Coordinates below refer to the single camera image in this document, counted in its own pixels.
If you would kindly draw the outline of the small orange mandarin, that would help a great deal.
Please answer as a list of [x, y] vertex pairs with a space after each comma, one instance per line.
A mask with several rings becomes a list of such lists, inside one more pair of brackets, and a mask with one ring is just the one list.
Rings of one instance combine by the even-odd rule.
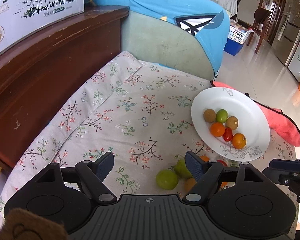
[[200, 156], [200, 159], [202, 159], [205, 162], [208, 162], [210, 160], [210, 158], [205, 155]]

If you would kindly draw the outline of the red tomato near gripper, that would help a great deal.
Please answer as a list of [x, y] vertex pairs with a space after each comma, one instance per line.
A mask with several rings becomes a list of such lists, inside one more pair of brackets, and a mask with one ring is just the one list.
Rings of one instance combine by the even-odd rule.
[[227, 165], [227, 163], [226, 163], [226, 162], [224, 162], [223, 160], [217, 160], [217, 162], [219, 162], [219, 163], [223, 164], [223, 166], [224, 166], [224, 167], [227, 167], [227, 166], [228, 166], [228, 165]]

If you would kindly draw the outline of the red cherry tomato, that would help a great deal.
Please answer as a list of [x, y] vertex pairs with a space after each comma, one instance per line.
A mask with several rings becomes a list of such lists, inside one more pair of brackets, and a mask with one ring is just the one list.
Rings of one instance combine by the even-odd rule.
[[232, 137], [233, 137], [232, 129], [229, 127], [226, 127], [225, 132], [223, 134], [223, 140], [226, 142], [230, 142], [230, 141], [232, 141]]

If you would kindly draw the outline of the orange mandarin left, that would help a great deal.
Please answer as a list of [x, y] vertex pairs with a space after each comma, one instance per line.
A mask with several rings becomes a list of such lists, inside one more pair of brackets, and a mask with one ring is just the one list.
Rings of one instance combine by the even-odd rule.
[[220, 123], [220, 122], [214, 122], [210, 126], [210, 133], [214, 137], [222, 137], [223, 134], [225, 133], [225, 126], [222, 123]]

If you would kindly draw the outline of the orange mandarin right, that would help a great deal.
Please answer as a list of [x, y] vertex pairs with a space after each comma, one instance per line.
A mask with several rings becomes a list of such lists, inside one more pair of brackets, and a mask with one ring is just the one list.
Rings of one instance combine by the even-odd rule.
[[246, 146], [247, 140], [242, 133], [236, 133], [235, 135], [233, 135], [231, 143], [234, 148], [240, 150]]

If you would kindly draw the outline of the pink fleece cloth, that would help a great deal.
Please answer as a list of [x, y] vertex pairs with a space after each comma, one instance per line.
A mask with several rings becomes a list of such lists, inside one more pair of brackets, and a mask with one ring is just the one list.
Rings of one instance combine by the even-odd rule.
[[282, 139], [294, 147], [300, 147], [300, 129], [297, 124], [287, 116], [281, 109], [271, 108], [254, 99], [251, 99], [263, 112], [268, 122], [269, 128], [273, 129]]

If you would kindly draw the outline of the brown kiwi right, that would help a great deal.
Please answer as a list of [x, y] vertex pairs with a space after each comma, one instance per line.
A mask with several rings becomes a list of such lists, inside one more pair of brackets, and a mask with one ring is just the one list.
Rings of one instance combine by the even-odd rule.
[[238, 128], [238, 119], [235, 116], [230, 116], [226, 120], [226, 127], [230, 128], [232, 131]]

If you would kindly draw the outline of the brown kiwi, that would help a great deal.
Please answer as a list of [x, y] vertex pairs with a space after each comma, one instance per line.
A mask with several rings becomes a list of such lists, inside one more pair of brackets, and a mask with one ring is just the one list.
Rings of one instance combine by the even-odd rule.
[[238, 119], [235, 116], [230, 116], [226, 120], [226, 127], [230, 128], [232, 131], [238, 128]]
[[208, 123], [213, 123], [216, 121], [216, 113], [213, 109], [206, 109], [203, 113], [204, 120]]

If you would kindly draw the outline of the brown kiwi left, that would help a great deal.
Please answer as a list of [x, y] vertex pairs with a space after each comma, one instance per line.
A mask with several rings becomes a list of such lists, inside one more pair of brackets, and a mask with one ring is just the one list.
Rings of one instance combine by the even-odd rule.
[[216, 113], [213, 109], [206, 109], [203, 113], [204, 120], [208, 123], [213, 123], [216, 121]]

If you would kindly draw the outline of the green lime on plate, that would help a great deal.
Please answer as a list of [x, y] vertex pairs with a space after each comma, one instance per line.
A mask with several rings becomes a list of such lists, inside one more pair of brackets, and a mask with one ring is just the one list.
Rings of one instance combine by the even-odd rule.
[[220, 109], [216, 113], [216, 122], [223, 124], [227, 121], [227, 119], [228, 119], [228, 113], [225, 109]]

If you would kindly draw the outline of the white ceramic plate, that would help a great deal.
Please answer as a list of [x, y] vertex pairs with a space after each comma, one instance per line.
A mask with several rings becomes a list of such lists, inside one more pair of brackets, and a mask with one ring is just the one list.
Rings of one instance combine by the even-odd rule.
[[[238, 119], [236, 131], [242, 133], [247, 144], [236, 149], [230, 142], [216, 138], [210, 133], [210, 124], [204, 120], [204, 111], [224, 109], [229, 116]], [[193, 100], [191, 118], [200, 138], [219, 155], [233, 161], [253, 161], [261, 157], [270, 142], [270, 128], [261, 109], [243, 93], [224, 87], [208, 88]]]

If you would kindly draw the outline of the floral tablecloth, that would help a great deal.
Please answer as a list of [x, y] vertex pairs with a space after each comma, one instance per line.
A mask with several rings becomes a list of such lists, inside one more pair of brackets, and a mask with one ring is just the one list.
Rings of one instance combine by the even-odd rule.
[[208, 80], [137, 60], [124, 51], [87, 80], [23, 151], [0, 196], [0, 228], [7, 201], [49, 163], [73, 167], [106, 152], [115, 157], [105, 179], [117, 196], [163, 194], [155, 181], [187, 151], [218, 160], [191, 119]]

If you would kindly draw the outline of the blue plastic storage bin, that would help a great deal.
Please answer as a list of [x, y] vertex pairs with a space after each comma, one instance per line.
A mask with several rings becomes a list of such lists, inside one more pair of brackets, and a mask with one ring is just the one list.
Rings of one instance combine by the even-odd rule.
[[242, 48], [243, 44], [240, 44], [228, 38], [227, 43], [224, 47], [224, 51], [232, 56], [236, 56]]

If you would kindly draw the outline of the white lattice basket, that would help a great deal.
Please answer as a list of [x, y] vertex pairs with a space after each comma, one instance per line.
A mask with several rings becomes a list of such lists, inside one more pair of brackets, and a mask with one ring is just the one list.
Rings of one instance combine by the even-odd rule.
[[228, 38], [230, 40], [235, 41], [239, 44], [244, 44], [249, 35], [253, 32], [253, 30], [243, 27], [235, 20], [230, 20], [230, 31], [228, 34]]

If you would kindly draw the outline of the silver refrigerator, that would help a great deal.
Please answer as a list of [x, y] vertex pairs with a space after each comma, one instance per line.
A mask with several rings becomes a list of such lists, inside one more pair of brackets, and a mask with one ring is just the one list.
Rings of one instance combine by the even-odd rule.
[[275, 56], [287, 67], [293, 57], [300, 38], [300, 0], [292, 0], [283, 25], [278, 30], [273, 46]]

